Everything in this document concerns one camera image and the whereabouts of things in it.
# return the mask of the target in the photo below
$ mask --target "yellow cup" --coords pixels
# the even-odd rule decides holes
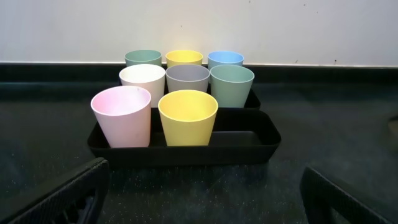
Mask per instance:
[[[174,50],[166,55],[167,67],[174,65],[194,64],[201,65],[203,55],[194,50]]]
[[[207,146],[218,103],[196,90],[173,91],[160,99],[160,118],[168,146]]]

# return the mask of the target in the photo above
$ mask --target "pink cup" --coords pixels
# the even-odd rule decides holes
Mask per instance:
[[[98,93],[91,109],[111,147],[147,147],[150,93],[138,86],[117,86]]]

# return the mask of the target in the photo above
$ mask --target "cup rim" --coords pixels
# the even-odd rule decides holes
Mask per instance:
[[[104,94],[104,92],[106,92],[106,91],[111,91],[112,89],[115,89],[115,88],[139,88],[139,89],[141,89],[141,90],[144,90],[144,91],[149,95],[149,100],[148,100],[147,103],[144,104],[143,107],[140,107],[139,109],[137,109],[137,110],[135,110],[135,111],[132,111],[132,112],[129,112],[129,113],[125,113],[125,114],[108,114],[108,113],[103,113],[103,112],[98,111],[98,110],[93,106],[93,102],[94,102],[95,98],[96,98],[97,96],[99,96],[100,94]],[[150,104],[150,101],[151,101],[151,100],[152,100],[152,95],[149,93],[148,90],[146,90],[146,89],[144,89],[144,88],[142,88],[142,87],[139,87],[139,86],[116,86],[116,87],[112,87],[112,88],[107,88],[106,90],[103,90],[103,91],[97,93],[97,94],[93,97],[93,99],[91,99],[90,106],[91,106],[91,109],[92,109],[95,113],[98,113],[98,114],[101,114],[101,115],[104,115],[104,116],[125,116],[125,115],[129,115],[129,114],[136,113],[136,112],[138,112],[138,111],[144,109],[145,107],[147,107],[147,106]]]
[[[191,60],[191,61],[183,62],[183,61],[169,59],[169,54],[174,53],[174,52],[179,52],[179,51],[182,51],[182,52],[193,52],[195,54],[199,54],[200,55],[200,59],[199,60],[203,60],[203,54],[201,54],[200,52],[197,52],[196,50],[172,50],[170,52],[167,52],[166,59],[167,60],[171,60],[173,62],[178,62],[178,63],[191,63],[191,62],[199,61],[199,60]]]
[[[156,52],[156,53],[159,53],[160,55],[159,55],[159,57],[154,58],[154,59],[151,59],[151,60],[131,60],[131,59],[128,59],[128,58],[127,58],[127,54],[133,53],[133,52],[137,52],[137,51],[140,51],[140,50]],[[151,50],[151,49],[140,49],[140,50],[133,50],[133,51],[130,51],[130,52],[126,53],[126,54],[124,55],[124,59],[125,59],[125,60],[128,60],[128,61],[130,61],[130,62],[150,62],[150,61],[153,61],[153,60],[157,60],[157,59],[159,59],[159,58],[162,58],[162,53],[158,52],[157,50]]]
[[[199,93],[199,94],[203,94],[203,95],[210,96],[211,99],[212,99],[214,102],[216,102],[216,109],[214,110],[214,112],[212,112],[212,114],[210,114],[210,115],[207,116],[206,118],[196,119],[196,120],[191,120],[191,121],[182,120],[182,119],[175,119],[175,118],[172,118],[172,117],[166,115],[166,114],[162,111],[162,108],[160,107],[160,103],[162,102],[162,100],[163,100],[166,96],[168,96],[168,95],[173,95],[173,94],[177,94],[177,93],[179,93],[179,92],[181,92],[181,91],[194,91],[194,92],[197,92],[197,93]],[[159,109],[159,112],[162,113],[162,115],[164,115],[164,116],[165,116],[166,118],[168,118],[168,119],[172,119],[172,120],[174,120],[174,121],[179,121],[179,122],[193,123],[193,122],[198,122],[198,121],[204,121],[204,120],[206,120],[206,119],[212,117],[214,114],[216,114],[217,111],[218,111],[218,102],[217,102],[217,100],[216,100],[213,96],[211,96],[211,95],[208,94],[208,93],[202,92],[202,91],[198,91],[198,90],[177,90],[177,91],[173,91],[173,92],[171,92],[171,93],[168,93],[168,94],[164,95],[164,96],[159,100],[159,102],[158,102],[158,104],[157,104],[157,108]]]
[[[243,81],[243,82],[233,82],[233,81],[228,81],[228,80],[224,80],[224,79],[222,79],[222,78],[215,77],[211,71],[212,71],[214,68],[216,68],[216,67],[222,67],[222,66],[229,66],[229,67],[234,66],[234,67],[239,67],[239,69],[242,68],[242,69],[245,69],[245,70],[249,70],[250,73],[253,75],[253,77],[252,77],[251,79],[249,79],[249,80],[247,80],[247,81]],[[248,69],[248,68],[245,68],[245,67],[242,67],[242,66],[239,66],[239,65],[217,65],[217,66],[214,66],[214,67],[211,68],[211,70],[210,70],[210,75],[211,75],[213,78],[216,78],[216,79],[218,79],[218,80],[221,80],[221,81],[223,81],[223,82],[228,82],[228,83],[247,83],[247,82],[250,82],[250,81],[252,81],[252,80],[254,79],[254,72],[253,72],[252,70],[250,70],[250,69]]]
[[[137,67],[153,67],[153,68],[155,68],[154,66],[159,67],[159,68],[162,69],[162,71],[164,71],[164,73],[162,72],[163,75],[161,75],[159,78],[155,78],[155,79],[153,79],[153,80],[148,80],[148,81],[145,81],[145,82],[132,82],[132,81],[129,81],[129,80],[127,80],[127,79],[125,79],[125,78],[122,77],[122,72],[125,72],[125,71],[127,71],[127,70],[133,70],[133,69],[136,69]],[[121,80],[125,81],[125,82],[128,82],[128,83],[150,83],[150,82],[154,82],[154,81],[156,81],[156,80],[160,80],[161,78],[163,78],[163,77],[165,76],[165,74],[166,74],[166,70],[165,70],[163,67],[161,67],[161,66],[158,66],[158,65],[151,65],[151,64],[139,64],[139,65],[131,65],[131,66],[128,66],[128,67],[122,69],[122,70],[119,72],[119,78],[120,78]]]
[[[187,82],[187,83],[200,82],[200,81],[206,80],[207,78],[210,77],[210,71],[209,71],[207,68],[205,68],[205,67],[203,67],[203,66],[201,66],[201,65],[193,65],[193,66],[199,66],[199,67],[201,67],[201,68],[204,68],[204,69],[206,69],[206,70],[208,71],[209,74],[208,74],[205,78],[202,78],[202,79],[200,79],[200,80],[192,80],[192,81],[179,80],[179,79],[173,78],[173,77],[171,77],[169,74],[167,74],[167,71],[168,71],[169,69],[174,68],[174,67],[177,67],[177,66],[187,66],[187,65],[175,65],[175,66],[173,66],[173,67],[167,68],[167,69],[166,69],[166,77],[171,78],[172,80],[175,80],[175,81],[178,81],[178,82]]]
[[[236,62],[220,62],[220,61],[217,61],[217,60],[214,60],[214,59],[210,58],[210,55],[211,55],[212,53],[217,53],[217,52],[227,52],[227,53],[237,54],[237,55],[239,55],[239,56],[242,57],[242,60],[239,60],[239,61],[236,61]],[[214,62],[225,63],[225,64],[239,63],[239,62],[243,62],[243,60],[244,60],[244,56],[243,56],[242,54],[239,54],[239,53],[237,53],[237,52],[233,52],[233,51],[230,51],[230,50],[218,50],[218,51],[215,51],[215,52],[210,52],[210,53],[207,55],[207,58],[208,58],[208,59],[211,59],[211,60],[214,61]]]

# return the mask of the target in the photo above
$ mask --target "speckled black surface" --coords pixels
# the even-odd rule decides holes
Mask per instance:
[[[93,158],[91,97],[117,83],[0,85],[0,199]],[[398,208],[398,88],[254,84],[282,143],[256,166],[119,169],[99,223],[306,223],[299,181],[318,166]]]

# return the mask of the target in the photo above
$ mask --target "gray cup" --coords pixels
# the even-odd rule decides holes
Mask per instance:
[[[198,90],[206,93],[210,72],[201,65],[176,65],[166,70],[169,92]]]
[[[243,108],[253,83],[254,73],[237,65],[218,65],[210,70],[211,95],[219,107]]]
[[[124,56],[126,65],[151,64],[162,66],[162,54],[156,50],[135,50]]]

